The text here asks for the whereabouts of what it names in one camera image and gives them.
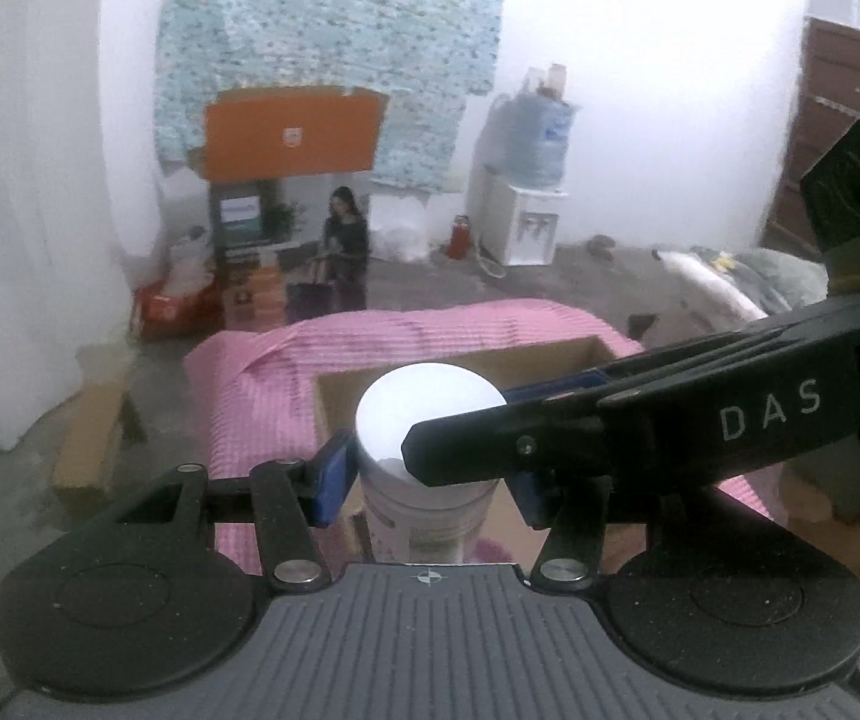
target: striped pink tablecloth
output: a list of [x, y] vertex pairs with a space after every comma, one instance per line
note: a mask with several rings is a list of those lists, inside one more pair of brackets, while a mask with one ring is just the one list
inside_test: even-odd
[[[223, 332], [193, 349], [185, 365], [210, 475], [220, 479], [245, 476], [273, 458], [316, 452], [314, 376], [587, 336], [598, 336], [617, 356], [641, 350], [587, 312], [548, 300], [505, 300], [440, 311], [333, 314], [262, 335]], [[766, 513], [742, 478], [722, 487]], [[319, 540], [328, 562], [338, 565], [339, 539]], [[260, 573], [252, 527], [220, 526], [217, 549]]]

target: red thermos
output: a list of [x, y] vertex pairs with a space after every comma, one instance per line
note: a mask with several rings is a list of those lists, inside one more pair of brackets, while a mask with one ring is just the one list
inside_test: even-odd
[[459, 215], [453, 220], [453, 232], [450, 234], [450, 245], [446, 247], [446, 256], [451, 260], [462, 260], [470, 250], [470, 218]]

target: brown door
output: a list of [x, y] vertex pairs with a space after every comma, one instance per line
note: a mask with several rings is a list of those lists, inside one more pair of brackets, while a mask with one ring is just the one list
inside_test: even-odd
[[799, 180], [860, 117], [860, 30], [807, 20], [802, 64], [798, 112], [760, 244], [819, 260]]

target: white canister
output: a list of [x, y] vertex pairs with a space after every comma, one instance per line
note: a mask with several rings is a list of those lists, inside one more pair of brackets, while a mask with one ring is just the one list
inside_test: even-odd
[[429, 488], [407, 471], [401, 445], [417, 422], [505, 404], [471, 370], [420, 362], [391, 370], [356, 407], [359, 478], [373, 557], [460, 563], [473, 556], [497, 481]]

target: black dress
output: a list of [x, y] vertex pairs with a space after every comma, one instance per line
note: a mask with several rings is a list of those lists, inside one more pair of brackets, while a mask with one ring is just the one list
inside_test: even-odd
[[369, 260], [369, 229], [364, 218], [345, 223], [337, 217], [323, 225], [328, 278], [334, 281], [337, 311], [366, 308], [366, 266]]

